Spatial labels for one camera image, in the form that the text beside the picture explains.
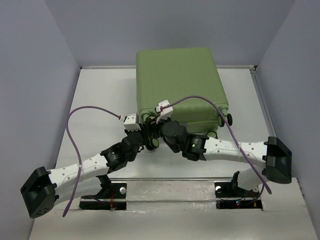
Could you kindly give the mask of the green hard-shell suitcase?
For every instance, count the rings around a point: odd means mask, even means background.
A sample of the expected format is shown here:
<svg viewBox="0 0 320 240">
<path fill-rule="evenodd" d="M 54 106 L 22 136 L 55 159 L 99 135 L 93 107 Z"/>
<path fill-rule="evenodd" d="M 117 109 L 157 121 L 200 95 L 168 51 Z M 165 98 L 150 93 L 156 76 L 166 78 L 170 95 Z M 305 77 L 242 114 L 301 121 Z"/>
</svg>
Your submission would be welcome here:
<svg viewBox="0 0 320 240">
<path fill-rule="evenodd" d="M 158 103 L 174 103 L 171 119 L 189 133 L 212 133 L 232 125 L 229 102 L 207 47 L 141 50 L 136 54 L 136 102 L 145 125 Z"/>
</svg>

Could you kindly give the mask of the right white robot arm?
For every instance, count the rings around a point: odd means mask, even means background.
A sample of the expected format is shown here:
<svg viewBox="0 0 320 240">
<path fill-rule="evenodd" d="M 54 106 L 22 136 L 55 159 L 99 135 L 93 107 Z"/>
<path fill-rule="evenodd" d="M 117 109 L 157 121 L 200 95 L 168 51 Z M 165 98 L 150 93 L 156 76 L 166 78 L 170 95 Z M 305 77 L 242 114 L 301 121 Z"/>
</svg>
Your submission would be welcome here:
<svg viewBox="0 0 320 240">
<path fill-rule="evenodd" d="M 207 135 L 189 133 L 177 121 L 160 121 L 159 135 L 174 152 L 190 161 L 230 161 L 246 163 L 249 168 L 233 174 L 230 190 L 235 196 L 268 182 L 292 182 L 292 151 L 275 136 L 267 141 L 233 142 Z"/>
</svg>

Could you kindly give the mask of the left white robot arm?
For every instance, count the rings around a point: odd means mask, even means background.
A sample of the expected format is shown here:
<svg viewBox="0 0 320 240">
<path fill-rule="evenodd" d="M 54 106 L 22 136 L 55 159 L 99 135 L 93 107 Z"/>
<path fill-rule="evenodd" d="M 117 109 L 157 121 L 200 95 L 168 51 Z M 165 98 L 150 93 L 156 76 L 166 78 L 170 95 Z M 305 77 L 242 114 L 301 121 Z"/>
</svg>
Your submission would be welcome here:
<svg viewBox="0 0 320 240">
<path fill-rule="evenodd" d="M 74 199 L 82 181 L 98 180 L 93 191 L 104 198 L 110 194 L 108 174 L 133 162 L 144 148 L 150 148 L 158 138 L 155 119 L 138 124 L 138 130 L 125 130 L 126 137 L 95 156 L 62 168 L 36 168 L 22 185 L 20 192 L 31 219 L 39 218 L 59 203 Z"/>
</svg>

